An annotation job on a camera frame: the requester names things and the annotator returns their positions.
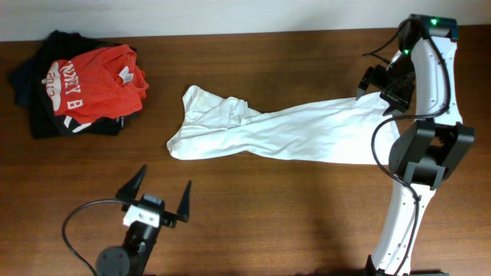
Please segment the white t-shirt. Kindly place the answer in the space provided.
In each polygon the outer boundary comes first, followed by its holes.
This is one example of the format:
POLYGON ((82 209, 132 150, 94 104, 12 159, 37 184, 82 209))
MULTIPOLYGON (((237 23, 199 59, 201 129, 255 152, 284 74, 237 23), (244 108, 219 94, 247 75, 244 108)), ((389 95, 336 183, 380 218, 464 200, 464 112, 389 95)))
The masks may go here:
POLYGON ((399 137, 382 124, 388 105, 378 93, 305 103, 260 113, 247 101, 221 98, 196 85, 183 95, 184 119, 166 147, 175 159, 212 159, 241 152, 323 163, 388 163, 399 137))

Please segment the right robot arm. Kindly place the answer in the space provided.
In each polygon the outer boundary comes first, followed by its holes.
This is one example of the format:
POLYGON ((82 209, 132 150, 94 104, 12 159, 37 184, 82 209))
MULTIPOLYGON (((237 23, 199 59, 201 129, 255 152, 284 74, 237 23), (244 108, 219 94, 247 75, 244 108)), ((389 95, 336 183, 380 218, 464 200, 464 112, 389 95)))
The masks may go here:
POLYGON ((398 51, 383 65, 369 67, 358 85, 369 86, 388 103, 381 127, 398 120, 412 125, 380 165, 393 180, 390 208, 381 240, 368 255, 364 275, 409 275, 417 233, 430 200, 467 154, 475 130, 465 126, 456 103, 453 72, 458 24, 454 18, 411 14, 394 39, 398 51))

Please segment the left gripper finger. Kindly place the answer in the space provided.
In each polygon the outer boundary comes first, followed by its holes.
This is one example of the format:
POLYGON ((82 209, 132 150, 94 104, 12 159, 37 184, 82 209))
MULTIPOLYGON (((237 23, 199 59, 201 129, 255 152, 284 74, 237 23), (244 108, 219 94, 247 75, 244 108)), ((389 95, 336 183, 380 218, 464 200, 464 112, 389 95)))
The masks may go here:
POLYGON ((139 171, 116 193, 116 198, 121 200, 133 200, 136 198, 140 186, 147 172, 147 165, 144 164, 139 171))
POLYGON ((190 193, 192 188, 192 181, 190 180, 183 192, 183 196, 180 200, 179 206, 176 210, 177 219, 181 222, 188 222, 190 217, 190 193))

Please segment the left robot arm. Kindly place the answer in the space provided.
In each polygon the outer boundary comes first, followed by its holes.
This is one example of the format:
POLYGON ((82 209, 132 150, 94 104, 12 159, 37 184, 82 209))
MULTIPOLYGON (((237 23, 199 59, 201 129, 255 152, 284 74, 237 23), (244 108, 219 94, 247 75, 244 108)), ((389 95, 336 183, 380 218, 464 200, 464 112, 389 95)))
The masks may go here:
POLYGON ((142 166, 117 191, 116 199, 124 203, 123 225, 127 232, 121 246, 105 248, 97 257, 96 272, 101 276, 142 275, 161 228, 175 228, 178 222, 189 221, 192 183, 187 183, 177 211, 168 212, 160 198, 149 194, 137 198, 146 171, 147 167, 142 166))

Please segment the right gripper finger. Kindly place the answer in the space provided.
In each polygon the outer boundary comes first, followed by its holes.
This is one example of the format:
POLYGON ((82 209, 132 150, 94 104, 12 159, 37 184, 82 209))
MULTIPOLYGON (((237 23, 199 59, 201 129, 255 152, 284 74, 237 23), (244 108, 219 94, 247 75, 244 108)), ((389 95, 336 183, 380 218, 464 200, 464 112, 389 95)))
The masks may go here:
POLYGON ((384 116, 396 116, 403 113, 403 107, 399 103, 389 103, 388 108, 383 112, 384 116))
POLYGON ((365 95, 369 86, 383 90, 386 87, 386 68, 383 66, 369 67, 357 88, 356 100, 365 95))

